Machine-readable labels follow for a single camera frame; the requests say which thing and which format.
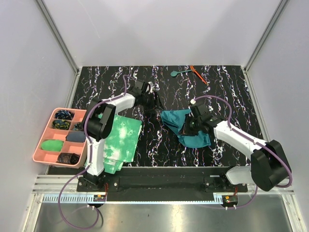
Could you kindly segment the teal satin napkin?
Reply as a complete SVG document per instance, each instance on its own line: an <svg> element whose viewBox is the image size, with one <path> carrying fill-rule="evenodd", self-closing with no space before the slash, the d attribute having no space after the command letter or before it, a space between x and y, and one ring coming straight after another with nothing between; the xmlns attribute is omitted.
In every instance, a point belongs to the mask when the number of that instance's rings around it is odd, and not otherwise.
<svg viewBox="0 0 309 232"><path fill-rule="evenodd" d="M194 128L190 109L162 111L160 116L162 123L178 137L183 146L203 148L211 145L209 135Z"/></svg>

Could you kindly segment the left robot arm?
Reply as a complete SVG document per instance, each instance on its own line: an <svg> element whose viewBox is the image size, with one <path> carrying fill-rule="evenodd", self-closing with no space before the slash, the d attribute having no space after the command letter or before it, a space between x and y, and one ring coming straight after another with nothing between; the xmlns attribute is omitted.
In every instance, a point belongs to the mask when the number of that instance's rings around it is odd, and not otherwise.
<svg viewBox="0 0 309 232"><path fill-rule="evenodd" d="M135 85L125 88L123 93L115 97L93 99L90 102L83 118L83 126L87 142L87 185L93 191L100 191L104 187L104 179L100 177L104 170L103 149L105 140L112 131L114 116L139 105L150 112L163 109L152 82L137 80Z"/></svg>

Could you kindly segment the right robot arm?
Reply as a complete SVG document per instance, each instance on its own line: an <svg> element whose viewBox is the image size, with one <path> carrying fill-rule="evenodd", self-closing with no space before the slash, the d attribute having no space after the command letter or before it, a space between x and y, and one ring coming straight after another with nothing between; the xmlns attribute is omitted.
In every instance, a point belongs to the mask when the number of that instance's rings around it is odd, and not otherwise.
<svg viewBox="0 0 309 232"><path fill-rule="evenodd" d="M281 144L267 142L236 128L228 120L212 114L205 104L192 100L181 132L195 136L199 132L212 135L234 147L251 162L249 166L235 166L219 179L223 191L231 191L238 184L255 184L263 191L280 187L281 181L292 178L292 170Z"/></svg>

